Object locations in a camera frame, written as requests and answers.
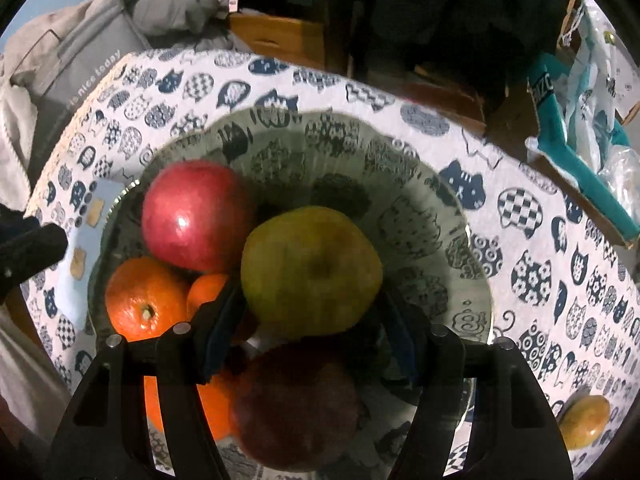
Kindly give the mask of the yellow mango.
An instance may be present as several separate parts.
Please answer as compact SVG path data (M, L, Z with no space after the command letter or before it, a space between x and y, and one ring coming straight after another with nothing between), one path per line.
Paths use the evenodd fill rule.
M559 430L569 451L592 445L602 434L611 414L605 396L582 396L561 417Z

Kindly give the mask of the large orange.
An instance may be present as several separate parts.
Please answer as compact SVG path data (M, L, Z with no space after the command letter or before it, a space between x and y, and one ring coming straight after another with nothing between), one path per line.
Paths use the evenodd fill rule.
M128 259L108 280L106 313L114 330L128 341L159 337L192 318L189 289L180 274L155 259Z

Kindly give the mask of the dark red apple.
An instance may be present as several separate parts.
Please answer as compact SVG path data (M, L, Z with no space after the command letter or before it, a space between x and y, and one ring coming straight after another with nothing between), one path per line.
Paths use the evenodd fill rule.
M232 436L246 455L271 469L329 466L346 453L358 429L354 383L308 344L289 342L255 356L230 389Z

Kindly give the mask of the yellow green apple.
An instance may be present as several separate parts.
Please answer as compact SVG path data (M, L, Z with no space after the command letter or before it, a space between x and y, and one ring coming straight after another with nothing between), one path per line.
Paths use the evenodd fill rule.
M280 339L348 330L367 312L383 281L370 240L341 212L306 206L250 233L241 284L260 328Z

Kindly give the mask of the white sticker card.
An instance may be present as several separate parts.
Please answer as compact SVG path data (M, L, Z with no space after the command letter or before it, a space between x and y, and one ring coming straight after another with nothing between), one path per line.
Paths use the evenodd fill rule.
M72 228L68 247L58 271L56 304L76 328L83 328L88 315L88 283L99 259L106 217L124 190L122 182L100 179L86 184L85 194L74 186L70 203Z

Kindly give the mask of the cat pattern tablecloth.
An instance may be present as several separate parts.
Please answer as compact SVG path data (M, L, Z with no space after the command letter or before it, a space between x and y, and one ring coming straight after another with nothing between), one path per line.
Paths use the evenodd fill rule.
M404 297L463 337L511 338L550 406L611 405L570 453L583 477L639 391L639 293L590 215L550 179L434 110L339 76L224 50L151 50L103 65L28 213L65 230L65 258L22 287L39 337L75 388L108 332L91 313L99 261L142 252L143 180L210 158L297 207L361 221Z

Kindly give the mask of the grey storage bag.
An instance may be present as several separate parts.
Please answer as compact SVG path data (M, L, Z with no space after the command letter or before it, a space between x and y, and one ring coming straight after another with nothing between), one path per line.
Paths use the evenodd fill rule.
M144 50L148 42L122 0L109 1L66 30L47 25L33 40L14 38L26 52L10 81L27 90L37 112L26 166L34 184L76 110L124 55Z

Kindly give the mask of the green glass bowl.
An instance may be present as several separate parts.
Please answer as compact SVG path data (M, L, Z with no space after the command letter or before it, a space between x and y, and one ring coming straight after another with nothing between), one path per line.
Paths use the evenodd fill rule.
M309 300L373 268L404 300L391 328L368 328L378 378L363 391L366 419L346 458L321 473L387 478L416 412L420 391L412 373L421 328L440 323L467 340L489 337L488 281L501 270L503 254L495 237L474 233L466 222L483 196L482 180L458 162L435 170L408 142L350 116L241 110L171 141L114 201L88 286L99 340L116 330L105 299L111 277L126 260L148 253L146 192L163 170L194 160L230 167L252 193L248 284L265 286L274 312L296 332Z

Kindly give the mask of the grey clothes pile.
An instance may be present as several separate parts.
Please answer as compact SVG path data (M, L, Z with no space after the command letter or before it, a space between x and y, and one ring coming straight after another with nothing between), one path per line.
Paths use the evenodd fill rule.
M248 47L224 24L230 0L86 0L23 25L1 53L1 203L25 209L55 143L129 53Z

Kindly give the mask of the teal cardboard box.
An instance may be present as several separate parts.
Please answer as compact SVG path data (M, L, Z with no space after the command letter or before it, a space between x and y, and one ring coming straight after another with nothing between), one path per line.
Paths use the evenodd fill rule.
M553 177L560 177L586 201L584 208L592 220L600 222L599 229L614 244L629 246L639 239L639 222L578 155L570 140L570 128L555 91L555 85L569 73L567 66L549 53L539 55L527 73L539 122L535 151L550 164Z

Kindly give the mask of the white printed rice bag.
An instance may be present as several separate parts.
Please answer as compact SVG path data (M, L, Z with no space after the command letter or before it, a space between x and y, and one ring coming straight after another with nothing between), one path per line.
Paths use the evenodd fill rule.
M564 119L578 155L598 172L614 127L639 103L639 67L596 0L582 0L563 44L574 36L580 45L567 76Z

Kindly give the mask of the black hanging coat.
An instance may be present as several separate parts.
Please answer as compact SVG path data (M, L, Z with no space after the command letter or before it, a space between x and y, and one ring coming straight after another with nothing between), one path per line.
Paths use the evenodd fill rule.
M332 66L371 86L417 67L498 99L554 48L567 0L239 0L243 9L318 22Z

